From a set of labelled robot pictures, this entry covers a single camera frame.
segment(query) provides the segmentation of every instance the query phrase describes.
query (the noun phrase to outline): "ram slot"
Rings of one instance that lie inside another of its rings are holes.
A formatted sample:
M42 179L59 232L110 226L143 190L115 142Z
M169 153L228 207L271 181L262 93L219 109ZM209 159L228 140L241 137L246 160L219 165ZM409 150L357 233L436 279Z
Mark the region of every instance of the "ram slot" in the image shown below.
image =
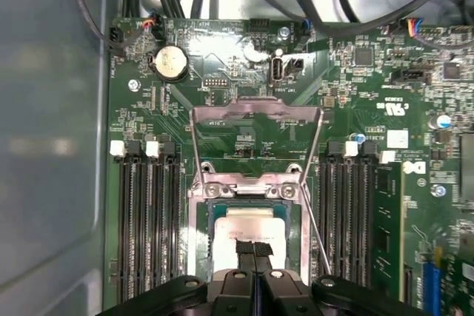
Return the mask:
M334 209L334 244L335 244L335 260L334 260L334 267L333 267L333 274L336 277L342 277L342 269L344 268L342 265L342 238L341 236L344 234L343 225L342 225L342 214L341 210L343 204L343 197L344 197L344 165L342 163L336 164L336 196L335 196L335 209Z
M347 160L344 162L343 165L343 195L342 195L342 205L339 205L340 212L338 216L341 217L341 226L342 226L342 233L341 233L341 252L340 252L340 260L339 264L341 266L341 276L344 279L350 280L350 263L349 263L349 256L350 256L350 236L351 236L351 228L350 228L350 220L351 220L351 210L350 207L352 206L352 169L353 164L351 160Z
M180 224L180 163L179 157L175 157L171 164L167 166L168 189L168 246L167 246L167 274L168 278L175 278L179 275L179 224Z
M129 296L135 297L144 292L145 259L145 211L147 203L147 172L146 165L141 162L133 163L132 179L130 181L130 202L132 214L130 222L130 268Z
M320 216L320 235L323 242L324 250L330 268L334 269L335 245L334 245L334 229L336 224L335 202L336 202L336 166L337 164L332 158L328 158L326 163L321 164L320 188L319 188L319 216ZM321 253L318 254L319 268L324 271L324 264Z
M118 303L128 300L128 279L130 275L130 182L131 166L120 162L118 189Z
M351 254L350 254L350 280L357 284L362 284L362 269L361 269L361 244L360 236L363 229L363 221L361 221L360 211L364 211L364 185L361 181L360 176L361 167L359 164L354 164L352 167L352 205L351 205L351 235L353 238L351 242Z
M359 210L359 223L361 233L358 236L358 247L361 256L360 273L362 286L370 286L370 270L372 269L371 253L368 250L368 242L373 240L373 186L374 186L374 164L371 158L363 158L361 162L359 183L362 184L360 197L361 208Z
M150 207L150 265L151 287L161 285L164 277L163 237L164 237L164 169L163 158L152 166L153 188Z

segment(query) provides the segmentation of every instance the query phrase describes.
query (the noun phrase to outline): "chip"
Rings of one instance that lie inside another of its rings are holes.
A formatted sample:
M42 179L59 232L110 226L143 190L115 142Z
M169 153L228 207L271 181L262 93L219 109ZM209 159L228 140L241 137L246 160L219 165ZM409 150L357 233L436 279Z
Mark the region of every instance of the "chip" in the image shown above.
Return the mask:
M372 66L373 65L373 49L359 47L355 49L354 63L356 66Z
M461 66L459 63L447 62L443 65L443 77L444 79L460 79L461 78Z

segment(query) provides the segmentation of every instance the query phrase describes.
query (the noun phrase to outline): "white sticker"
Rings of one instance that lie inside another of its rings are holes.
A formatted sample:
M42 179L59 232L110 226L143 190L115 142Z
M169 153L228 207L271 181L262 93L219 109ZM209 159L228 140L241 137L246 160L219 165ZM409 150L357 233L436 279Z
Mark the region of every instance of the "white sticker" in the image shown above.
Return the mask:
M405 174L426 174L427 173L427 162L403 162L403 172Z
M462 263L462 275L465 278L474 281L474 266L470 266L469 264Z
M408 130L388 130L387 148L408 148Z

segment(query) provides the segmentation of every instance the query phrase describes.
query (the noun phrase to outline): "dimm slot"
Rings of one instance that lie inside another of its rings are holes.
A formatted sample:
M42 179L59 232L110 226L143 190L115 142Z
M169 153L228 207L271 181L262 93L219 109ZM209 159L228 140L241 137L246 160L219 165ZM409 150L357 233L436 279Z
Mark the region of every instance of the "dimm slot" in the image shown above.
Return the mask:
M164 211L164 185L163 185L163 158L153 165L153 188L152 202L150 207L150 264L151 264L151 287L161 284L163 278L162 241L164 234L163 211Z
M131 166L127 162L119 162L118 188L118 303L128 300L129 278L129 228L130 228L130 181Z

